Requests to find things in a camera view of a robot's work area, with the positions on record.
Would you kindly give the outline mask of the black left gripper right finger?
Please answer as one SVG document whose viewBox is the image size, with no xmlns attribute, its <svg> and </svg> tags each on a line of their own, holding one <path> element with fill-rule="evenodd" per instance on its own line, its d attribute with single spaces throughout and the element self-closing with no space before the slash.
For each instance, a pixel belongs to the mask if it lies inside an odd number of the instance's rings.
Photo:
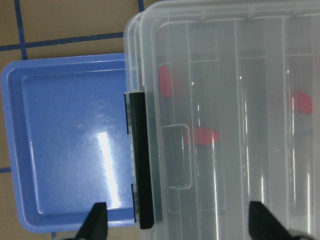
<svg viewBox="0 0 320 240">
<path fill-rule="evenodd" d="M 248 232 L 252 240 L 299 240 L 260 201 L 250 201 L 248 212 Z"/>
</svg>

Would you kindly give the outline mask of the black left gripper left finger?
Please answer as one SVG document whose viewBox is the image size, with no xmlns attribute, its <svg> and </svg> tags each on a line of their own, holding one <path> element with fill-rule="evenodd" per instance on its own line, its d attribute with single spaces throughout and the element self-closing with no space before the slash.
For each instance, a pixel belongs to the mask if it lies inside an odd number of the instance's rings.
<svg viewBox="0 0 320 240">
<path fill-rule="evenodd" d="M 108 212 L 106 202 L 97 202 L 91 208 L 81 228 L 77 240 L 106 240 L 108 237 Z"/>
</svg>

